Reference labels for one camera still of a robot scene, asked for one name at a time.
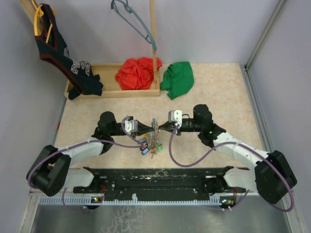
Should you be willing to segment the bunch of coloured keys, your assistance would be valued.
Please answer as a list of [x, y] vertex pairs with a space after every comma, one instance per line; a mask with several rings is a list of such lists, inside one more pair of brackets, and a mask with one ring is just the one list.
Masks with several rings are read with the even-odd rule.
[[139, 142], [143, 143], [143, 146], [140, 148], [140, 154], [143, 156], [149, 154], [151, 159], [153, 159], [158, 152], [163, 150], [162, 143], [159, 143], [155, 137], [149, 134], [143, 134]]

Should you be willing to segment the yellow clothes hanger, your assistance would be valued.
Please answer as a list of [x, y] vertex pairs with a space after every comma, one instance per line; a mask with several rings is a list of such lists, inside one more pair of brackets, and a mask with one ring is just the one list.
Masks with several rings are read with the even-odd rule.
[[[43, 6], [43, 4], [40, 4], [39, 6], [37, 6], [36, 2], [34, 0], [31, 0], [31, 3], [35, 9], [35, 14], [34, 14], [34, 35], [35, 38], [39, 37], [39, 26], [38, 26], [38, 22], [39, 22], [39, 18], [42, 18], [44, 16], [44, 12], [42, 11], [41, 7]], [[54, 34], [54, 29], [56, 27], [55, 23], [52, 23], [52, 20], [49, 19], [50, 25], [49, 25], [49, 29], [47, 30], [47, 32], [45, 33], [46, 36], [46, 40], [45, 43], [48, 44], [49, 42], [52, 42], [52, 34]]]

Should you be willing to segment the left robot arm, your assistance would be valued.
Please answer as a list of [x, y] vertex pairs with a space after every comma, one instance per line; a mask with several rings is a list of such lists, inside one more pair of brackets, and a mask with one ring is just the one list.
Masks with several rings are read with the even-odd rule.
[[131, 116], [117, 122], [112, 112], [104, 112], [94, 134], [86, 141], [63, 148], [45, 146], [26, 175], [28, 185], [48, 197], [74, 187], [84, 187], [94, 193], [100, 189], [101, 180], [95, 177], [90, 168], [73, 168], [73, 165], [108, 152], [113, 145], [121, 147], [122, 144], [114, 141], [114, 136], [128, 136], [135, 141], [135, 149], [141, 148], [143, 144], [136, 140], [136, 136], [153, 131], [153, 127]]

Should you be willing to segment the wooden tray rack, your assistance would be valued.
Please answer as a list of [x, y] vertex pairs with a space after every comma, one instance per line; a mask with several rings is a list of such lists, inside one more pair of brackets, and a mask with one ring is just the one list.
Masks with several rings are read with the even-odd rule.
[[162, 62], [156, 55], [156, 20], [155, 4], [149, 1], [151, 29], [143, 23], [137, 13], [129, 6], [128, 1], [120, 1], [126, 11], [132, 13], [141, 23], [146, 31], [143, 35], [148, 43], [152, 45], [152, 58], [130, 58], [123, 64], [100, 64], [92, 65], [92, 71], [100, 76], [103, 90], [98, 95], [80, 95], [78, 99], [95, 98], [128, 98], [128, 97], [157, 97], [160, 95], [159, 69]]

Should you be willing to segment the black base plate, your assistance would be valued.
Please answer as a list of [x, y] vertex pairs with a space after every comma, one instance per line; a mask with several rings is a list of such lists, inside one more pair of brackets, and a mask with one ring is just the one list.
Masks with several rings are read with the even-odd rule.
[[232, 191], [222, 178], [224, 168], [93, 169], [88, 187], [78, 186], [75, 194], [104, 195], [106, 201], [206, 201], [211, 195]]

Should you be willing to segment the navy blue tank top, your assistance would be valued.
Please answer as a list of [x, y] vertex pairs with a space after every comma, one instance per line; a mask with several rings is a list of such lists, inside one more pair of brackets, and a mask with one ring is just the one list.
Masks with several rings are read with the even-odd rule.
[[104, 85], [100, 82], [100, 76], [93, 74], [89, 62], [74, 61], [69, 57], [69, 49], [57, 25], [53, 30], [52, 42], [45, 43], [45, 33], [50, 25], [49, 19], [55, 24], [56, 20], [54, 12], [48, 4], [43, 4], [41, 9], [44, 16], [39, 18], [39, 37], [35, 38], [40, 59], [60, 70], [71, 83], [72, 89], [68, 93], [69, 100], [74, 100], [80, 95], [101, 96]]

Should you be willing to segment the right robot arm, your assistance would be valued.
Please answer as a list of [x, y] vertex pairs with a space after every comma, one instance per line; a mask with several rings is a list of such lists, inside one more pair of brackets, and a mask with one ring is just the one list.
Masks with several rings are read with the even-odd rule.
[[221, 191], [228, 192], [233, 187], [244, 188], [257, 192], [271, 205], [289, 195], [291, 205], [287, 211], [293, 209], [292, 188], [297, 185], [297, 179], [285, 155], [278, 150], [259, 150], [238, 140], [214, 123], [207, 105], [194, 106], [192, 118], [183, 118], [182, 111], [172, 110], [168, 114], [168, 121], [160, 125], [159, 129], [171, 132], [171, 136], [197, 132], [201, 142], [210, 147], [210, 151], [190, 166], [200, 163], [214, 150], [225, 153], [245, 165], [245, 170], [226, 167], [217, 180], [217, 186]]

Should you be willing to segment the green crumpled cloth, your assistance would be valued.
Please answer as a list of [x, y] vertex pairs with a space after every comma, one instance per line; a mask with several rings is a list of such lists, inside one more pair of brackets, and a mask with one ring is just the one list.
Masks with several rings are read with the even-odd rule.
[[170, 64], [164, 72], [160, 89], [167, 91], [167, 96], [174, 100], [187, 94], [194, 85], [194, 75], [190, 62]]

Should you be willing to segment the red crumpled cloth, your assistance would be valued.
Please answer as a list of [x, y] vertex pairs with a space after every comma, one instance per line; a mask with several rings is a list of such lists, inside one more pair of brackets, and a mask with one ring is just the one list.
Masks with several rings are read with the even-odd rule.
[[122, 90], [147, 90], [154, 80], [153, 59], [141, 57], [130, 58], [121, 66], [115, 75]]

